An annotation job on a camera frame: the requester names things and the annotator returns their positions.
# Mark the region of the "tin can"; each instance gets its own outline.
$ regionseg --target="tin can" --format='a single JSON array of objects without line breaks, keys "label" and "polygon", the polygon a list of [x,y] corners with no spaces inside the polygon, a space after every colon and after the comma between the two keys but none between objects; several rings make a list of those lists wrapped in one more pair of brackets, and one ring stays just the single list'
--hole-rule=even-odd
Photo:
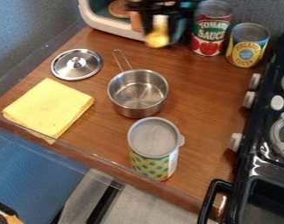
[{"label": "tin can", "polygon": [[232,17],[231,6],[223,1],[207,0],[199,4],[191,39],[192,50],[202,56],[219,54]]},{"label": "tin can", "polygon": [[135,122],[128,132],[131,167],[144,177],[163,181],[177,166],[179,147],[185,142],[176,126],[160,117]]},{"label": "tin can", "polygon": [[263,58],[269,39],[269,30],[260,24],[238,24],[231,31],[226,59],[236,67],[254,67]]}]

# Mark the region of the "stove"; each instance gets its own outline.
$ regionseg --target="stove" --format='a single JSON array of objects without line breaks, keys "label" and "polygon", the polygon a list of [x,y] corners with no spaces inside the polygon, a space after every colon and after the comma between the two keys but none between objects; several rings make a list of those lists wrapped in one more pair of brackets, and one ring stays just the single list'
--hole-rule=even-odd
[{"label": "stove", "polygon": [[211,182],[199,224],[207,223],[218,193],[229,195],[221,223],[284,223],[284,35],[249,88],[243,106],[251,110],[250,119],[229,146],[237,153],[234,182]]}]

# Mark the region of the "stove knob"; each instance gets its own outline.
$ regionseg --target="stove knob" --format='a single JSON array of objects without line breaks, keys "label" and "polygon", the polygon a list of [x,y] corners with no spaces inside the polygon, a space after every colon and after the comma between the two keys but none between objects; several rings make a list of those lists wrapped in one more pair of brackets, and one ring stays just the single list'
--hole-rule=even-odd
[{"label": "stove knob", "polygon": [[243,101],[243,107],[250,109],[252,107],[254,97],[255,97],[255,92],[247,91]]},{"label": "stove knob", "polygon": [[284,107],[284,99],[280,95],[275,95],[270,104],[272,109],[281,110]]},{"label": "stove knob", "polygon": [[231,149],[234,152],[238,151],[238,147],[241,144],[241,140],[242,140],[243,135],[241,133],[233,133],[231,135],[231,140],[229,143],[229,149]]},{"label": "stove knob", "polygon": [[249,88],[256,90],[259,86],[260,73],[254,73],[249,83]]}]

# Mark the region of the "stainless steel pot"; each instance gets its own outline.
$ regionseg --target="stainless steel pot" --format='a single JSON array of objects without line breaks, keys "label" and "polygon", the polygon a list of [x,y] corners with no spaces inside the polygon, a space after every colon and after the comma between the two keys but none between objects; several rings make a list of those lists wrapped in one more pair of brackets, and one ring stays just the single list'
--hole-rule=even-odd
[{"label": "stainless steel pot", "polygon": [[[115,52],[121,53],[131,70],[124,72]],[[119,49],[113,51],[113,56],[122,71],[110,81],[107,88],[115,110],[130,118],[152,116],[159,112],[169,92],[167,81],[154,71],[132,69]]]}]

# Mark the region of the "wood grain surface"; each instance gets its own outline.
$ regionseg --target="wood grain surface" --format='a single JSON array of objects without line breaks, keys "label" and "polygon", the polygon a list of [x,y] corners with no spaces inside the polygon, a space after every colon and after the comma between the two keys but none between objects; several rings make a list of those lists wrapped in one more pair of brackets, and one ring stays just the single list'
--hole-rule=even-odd
[{"label": "wood grain surface", "polygon": [[[89,79],[79,81],[64,81],[52,76],[50,64],[55,56],[75,48],[98,52],[103,58],[102,70]],[[162,184],[141,180],[122,167],[130,167],[126,135],[137,120],[116,113],[106,94],[108,82],[120,73],[112,56],[115,48],[124,51],[133,68],[156,71],[169,83],[166,104],[156,116],[174,123],[186,137],[186,143],[180,148],[175,174]],[[251,76],[258,70],[234,67],[226,62],[223,55],[199,57],[179,45],[151,49],[141,42],[86,27],[0,99],[0,115],[2,109],[46,77],[92,95],[95,104],[60,140],[94,157],[86,157],[83,152],[82,155],[74,153],[66,146],[47,145],[33,136],[25,136],[25,133],[23,137],[66,157],[98,167],[181,207],[198,211],[212,179],[231,181],[235,154],[227,149],[227,145],[231,133],[241,132],[245,126],[248,112],[241,105]],[[108,165],[104,162],[106,159],[119,165]]]}]

